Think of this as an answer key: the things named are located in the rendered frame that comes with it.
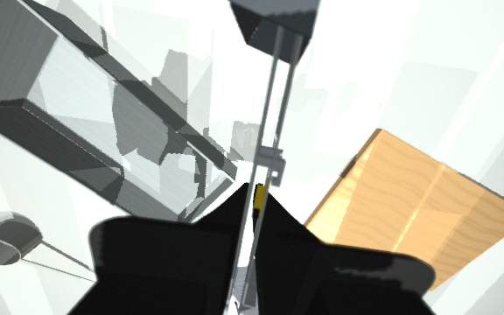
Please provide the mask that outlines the grey roasting tin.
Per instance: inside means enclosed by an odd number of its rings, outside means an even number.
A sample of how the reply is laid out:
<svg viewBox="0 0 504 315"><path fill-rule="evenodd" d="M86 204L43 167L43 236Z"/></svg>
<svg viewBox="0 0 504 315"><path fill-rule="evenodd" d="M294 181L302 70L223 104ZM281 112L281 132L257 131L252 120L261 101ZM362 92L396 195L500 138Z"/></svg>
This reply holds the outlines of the grey roasting tin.
<svg viewBox="0 0 504 315"><path fill-rule="evenodd" d="M127 215L194 222L238 167L69 17L0 0L0 136Z"/></svg>

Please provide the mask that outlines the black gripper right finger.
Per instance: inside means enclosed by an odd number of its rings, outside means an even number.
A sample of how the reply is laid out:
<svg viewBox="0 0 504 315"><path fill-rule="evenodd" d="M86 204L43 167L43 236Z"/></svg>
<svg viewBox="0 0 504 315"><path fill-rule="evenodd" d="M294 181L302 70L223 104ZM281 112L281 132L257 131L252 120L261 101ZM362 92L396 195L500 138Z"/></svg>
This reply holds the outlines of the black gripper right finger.
<svg viewBox="0 0 504 315"><path fill-rule="evenodd" d="M259 315L305 315L326 279L415 291L437 273L414 255L333 244L298 221L269 192L255 249Z"/></svg>

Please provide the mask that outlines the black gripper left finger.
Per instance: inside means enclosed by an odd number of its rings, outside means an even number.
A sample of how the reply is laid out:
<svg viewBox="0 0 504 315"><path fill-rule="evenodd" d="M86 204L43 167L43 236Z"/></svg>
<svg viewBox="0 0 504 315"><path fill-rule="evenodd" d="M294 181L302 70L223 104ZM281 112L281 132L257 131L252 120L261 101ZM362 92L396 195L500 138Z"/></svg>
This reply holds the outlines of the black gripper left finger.
<svg viewBox="0 0 504 315"><path fill-rule="evenodd" d="M121 214L95 223L87 241L103 273L202 282L205 315L224 315L249 183L192 223Z"/></svg>

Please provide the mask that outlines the light wooden board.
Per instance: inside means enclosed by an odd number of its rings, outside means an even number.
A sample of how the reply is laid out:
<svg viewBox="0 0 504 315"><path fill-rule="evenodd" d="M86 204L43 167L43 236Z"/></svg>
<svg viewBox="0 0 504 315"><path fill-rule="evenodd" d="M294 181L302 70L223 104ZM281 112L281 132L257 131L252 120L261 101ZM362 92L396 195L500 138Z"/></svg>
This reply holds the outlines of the light wooden board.
<svg viewBox="0 0 504 315"><path fill-rule="evenodd" d="M434 291L504 238L504 199L376 129L303 225L325 242L427 262Z"/></svg>

